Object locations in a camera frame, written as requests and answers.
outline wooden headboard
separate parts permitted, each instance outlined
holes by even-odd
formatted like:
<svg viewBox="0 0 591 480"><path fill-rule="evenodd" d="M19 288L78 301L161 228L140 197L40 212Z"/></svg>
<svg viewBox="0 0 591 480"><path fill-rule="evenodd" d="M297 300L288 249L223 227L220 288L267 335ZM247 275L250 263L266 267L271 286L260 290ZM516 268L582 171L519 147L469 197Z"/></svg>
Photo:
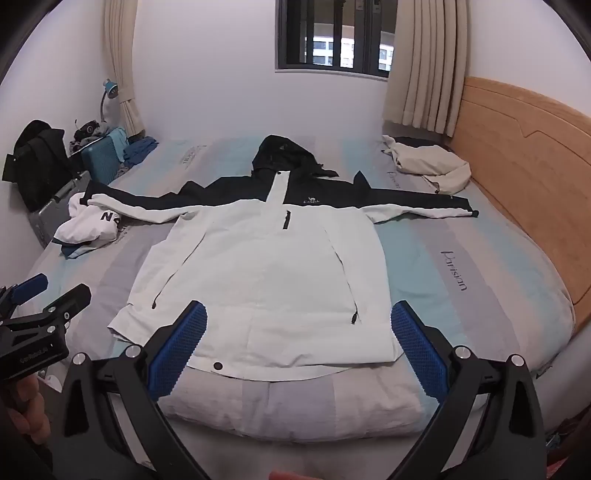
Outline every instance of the wooden headboard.
<svg viewBox="0 0 591 480"><path fill-rule="evenodd" d="M491 202L544 250L591 317L591 118L506 83L466 79L450 146Z"/></svg>

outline beige folded garment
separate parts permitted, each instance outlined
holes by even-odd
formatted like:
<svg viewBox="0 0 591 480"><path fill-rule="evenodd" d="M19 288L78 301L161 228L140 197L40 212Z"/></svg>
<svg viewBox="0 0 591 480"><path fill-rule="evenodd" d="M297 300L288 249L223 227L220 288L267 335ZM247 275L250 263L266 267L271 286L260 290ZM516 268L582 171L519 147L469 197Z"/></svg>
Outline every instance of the beige folded garment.
<svg viewBox="0 0 591 480"><path fill-rule="evenodd" d="M454 195L470 181L470 165L455 153L438 145L414 148L397 143L387 135L383 135L383 138L388 146L384 152L392 154L399 171L422 175L437 193Z"/></svg>

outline human hand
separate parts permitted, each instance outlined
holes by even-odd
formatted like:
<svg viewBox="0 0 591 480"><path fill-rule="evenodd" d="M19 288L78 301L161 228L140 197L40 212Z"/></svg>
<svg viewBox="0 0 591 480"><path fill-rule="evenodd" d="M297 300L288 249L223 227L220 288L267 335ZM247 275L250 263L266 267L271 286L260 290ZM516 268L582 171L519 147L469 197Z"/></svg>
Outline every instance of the human hand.
<svg viewBox="0 0 591 480"><path fill-rule="evenodd" d="M295 473L271 472L269 480L320 480L309 476L296 475Z"/></svg>
<svg viewBox="0 0 591 480"><path fill-rule="evenodd" d="M39 379L36 375L19 380L15 389L19 401L27 402L27 411L19 413L8 408L14 426L21 435L30 435L37 445L45 443L50 435L49 419L45 415L45 401L39 393Z"/></svg>

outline blue gripper pad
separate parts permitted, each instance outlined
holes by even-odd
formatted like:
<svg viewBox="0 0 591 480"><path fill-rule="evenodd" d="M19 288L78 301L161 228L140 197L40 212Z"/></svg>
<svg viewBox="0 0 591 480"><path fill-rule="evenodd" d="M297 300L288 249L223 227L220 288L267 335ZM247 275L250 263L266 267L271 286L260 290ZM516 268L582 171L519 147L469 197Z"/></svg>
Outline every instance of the blue gripper pad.
<svg viewBox="0 0 591 480"><path fill-rule="evenodd" d="M207 311L192 301L174 323L175 329L148 368L148 392L153 401L170 395L207 328Z"/></svg>
<svg viewBox="0 0 591 480"><path fill-rule="evenodd" d="M421 326L415 321L415 317L418 320L417 314L408 303L399 301L392 307L390 314L392 331L425 393L442 403L449 391L447 367Z"/></svg>
<svg viewBox="0 0 591 480"><path fill-rule="evenodd" d="M11 301L15 305L22 305L46 290L47 277L42 273L39 273L39 275L35 275L33 278L29 278L20 285L14 287Z"/></svg>

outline curtain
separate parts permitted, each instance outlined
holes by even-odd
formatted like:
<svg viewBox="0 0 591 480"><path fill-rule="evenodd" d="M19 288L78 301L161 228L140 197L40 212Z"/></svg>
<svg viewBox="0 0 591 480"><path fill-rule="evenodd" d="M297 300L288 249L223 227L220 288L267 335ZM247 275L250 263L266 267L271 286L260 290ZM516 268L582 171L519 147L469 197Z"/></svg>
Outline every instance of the curtain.
<svg viewBox="0 0 591 480"><path fill-rule="evenodd" d="M466 0L400 0L384 120L452 137L467 44Z"/></svg>
<svg viewBox="0 0 591 480"><path fill-rule="evenodd" d="M132 72L135 15L138 0L105 0L105 53L109 78L119 85L121 119L129 137L144 130L135 104Z"/></svg>

